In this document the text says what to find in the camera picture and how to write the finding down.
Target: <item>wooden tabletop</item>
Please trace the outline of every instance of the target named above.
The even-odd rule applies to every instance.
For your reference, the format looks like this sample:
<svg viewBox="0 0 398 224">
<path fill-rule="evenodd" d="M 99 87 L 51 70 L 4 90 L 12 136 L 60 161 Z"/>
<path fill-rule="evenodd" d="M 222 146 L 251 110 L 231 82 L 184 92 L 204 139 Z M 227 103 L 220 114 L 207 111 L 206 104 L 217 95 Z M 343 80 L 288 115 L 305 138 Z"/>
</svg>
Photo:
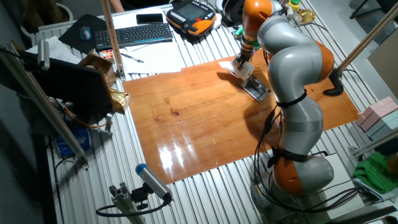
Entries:
<svg viewBox="0 0 398 224">
<path fill-rule="evenodd" d="M 166 184 L 254 154 L 275 97 L 271 94 L 261 103 L 251 98 L 218 65 L 232 59 L 123 83 L 132 97 L 129 107 L 146 164 Z M 250 63 L 255 66 L 253 75 L 270 86 L 262 50 Z M 324 130 L 358 118 L 345 92 L 323 95 L 329 88 L 333 88 L 329 79 L 306 86 L 309 97 L 323 111 Z M 265 148 L 278 142 L 275 124 L 266 136 Z"/>
</svg>

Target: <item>pink box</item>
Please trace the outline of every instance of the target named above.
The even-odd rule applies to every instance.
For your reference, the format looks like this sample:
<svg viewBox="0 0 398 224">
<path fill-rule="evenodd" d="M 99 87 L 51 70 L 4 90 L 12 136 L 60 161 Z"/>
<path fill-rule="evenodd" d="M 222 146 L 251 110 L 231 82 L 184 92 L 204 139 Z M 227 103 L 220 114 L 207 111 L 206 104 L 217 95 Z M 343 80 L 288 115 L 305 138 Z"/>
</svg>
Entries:
<svg viewBox="0 0 398 224">
<path fill-rule="evenodd" d="M 361 116 L 355 121 L 356 125 L 360 126 L 366 118 L 368 118 L 375 110 L 381 108 L 382 106 L 392 102 L 392 98 L 390 96 L 378 101 L 377 103 L 372 104 L 365 111 L 361 113 Z"/>
<path fill-rule="evenodd" d="M 383 105 L 382 107 L 376 109 L 365 119 L 364 122 L 359 126 L 363 131 L 369 130 L 376 122 L 378 122 L 382 117 L 387 114 L 392 113 L 393 111 L 398 109 L 398 105 L 393 101 Z"/>
</svg>

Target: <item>chair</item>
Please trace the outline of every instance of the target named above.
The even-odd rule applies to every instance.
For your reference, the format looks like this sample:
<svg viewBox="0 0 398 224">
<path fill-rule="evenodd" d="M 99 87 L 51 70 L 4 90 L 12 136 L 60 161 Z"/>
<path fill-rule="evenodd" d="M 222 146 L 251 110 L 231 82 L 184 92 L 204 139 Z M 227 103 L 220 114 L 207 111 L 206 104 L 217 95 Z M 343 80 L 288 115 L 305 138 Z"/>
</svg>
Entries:
<svg viewBox="0 0 398 224">
<path fill-rule="evenodd" d="M 398 0 L 376 0 L 377 3 L 379 3 L 380 8 L 373 9 L 368 12 L 363 12 L 357 15 L 358 11 L 365 5 L 365 3 L 367 3 L 367 1 L 368 0 L 364 0 L 362 4 L 357 9 L 355 9 L 354 13 L 352 13 L 352 15 L 349 18 L 354 19 L 356 17 L 363 16 L 378 10 L 382 10 L 384 13 L 387 13 L 388 11 L 390 11 L 390 9 L 392 9 L 392 7 L 397 3 Z"/>
</svg>

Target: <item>smartphone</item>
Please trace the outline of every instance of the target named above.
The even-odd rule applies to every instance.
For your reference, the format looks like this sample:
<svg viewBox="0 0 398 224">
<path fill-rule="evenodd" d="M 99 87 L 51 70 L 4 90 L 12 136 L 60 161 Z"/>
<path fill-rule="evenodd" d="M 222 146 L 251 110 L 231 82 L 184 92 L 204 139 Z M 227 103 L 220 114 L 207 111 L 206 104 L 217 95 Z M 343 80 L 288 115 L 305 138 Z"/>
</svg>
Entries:
<svg viewBox="0 0 398 224">
<path fill-rule="evenodd" d="M 157 22 L 163 22 L 163 16 L 161 13 L 157 14 L 138 14 L 137 16 L 137 24 L 151 24 Z"/>
</svg>

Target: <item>slotted aluminum surface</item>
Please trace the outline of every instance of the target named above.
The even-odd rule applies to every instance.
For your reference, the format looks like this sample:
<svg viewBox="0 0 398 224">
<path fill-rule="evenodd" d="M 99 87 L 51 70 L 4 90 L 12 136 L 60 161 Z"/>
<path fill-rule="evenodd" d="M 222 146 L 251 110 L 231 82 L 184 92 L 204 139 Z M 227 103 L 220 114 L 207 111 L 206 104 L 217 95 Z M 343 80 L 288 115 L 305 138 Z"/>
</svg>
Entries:
<svg viewBox="0 0 398 224">
<path fill-rule="evenodd" d="M 302 7 L 316 12 L 306 0 L 302 1 Z M 167 11 L 170 5 L 162 8 Z M 321 17 L 322 15 L 317 14 L 314 22 L 325 26 Z M 36 45 L 40 39 L 54 35 L 60 37 L 71 25 L 72 23 L 65 23 L 43 27 L 32 36 L 32 43 Z M 342 52 L 332 36 L 319 27 L 310 25 L 296 29 L 328 47 L 334 53 L 336 66 L 349 53 Z M 178 43 L 186 67 L 239 53 L 239 43 L 231 35 L 231 30 L 225 27 L 211 31 L 207 37 L 193 38 L 191 42 L 194 44 L 181 39 L 176 33 L 174 41 Z M 85 56 L 75 49 L 71 51 L 78 58 Z M 133 80 L 151 75 L 155 74 L 128 74 L 126 78 Z M 358 74 L 344 72 L 343 84 L 359 111 L 363 111 L 377 100 Z M 119 79 L 114 88 L 123 91 Z M 105 218 L 95 213 L 97 208 L 112 204 L 108 190 L 110 185 L 125 182 L 130 189 L 142 186 L 142 180 L 136 175 L 135 167 L 137 164 L 145 163 L 145 160 L 129 109 L 125 114 L 114 115 L 111 132 L 110 136 L 103 128 L 90 131 L 93 150 L 87 152 L 90 166 L 88 170 L 75 166 L 76 160 L 69 159 L 61 164 L 56 172 L 50 172 L 58 223 L 129 223 L 126 218 Z M 348 156 L 347 148 L 350 145 L 361 147 L 368 142 L 369 139 L 362 130 L 348 123 L 323 132 L 312 153 L 336 152 L 348 173 L 352 174 L 356 162 Z M 62 158 L 56 153 L 54 144 L 47 149 L 47 154 L 50 170 L 53 170 Z M 261 216 L 250 197 L 251 163 L 252 157 L 247 157 L 169 184 L 174 202 L 158 212 L 144 215 L 146 222 L 260 223 Z M 161 201 L 151 195 L 148 203 L 150 208 L 155 208 Z"/>
</svg>

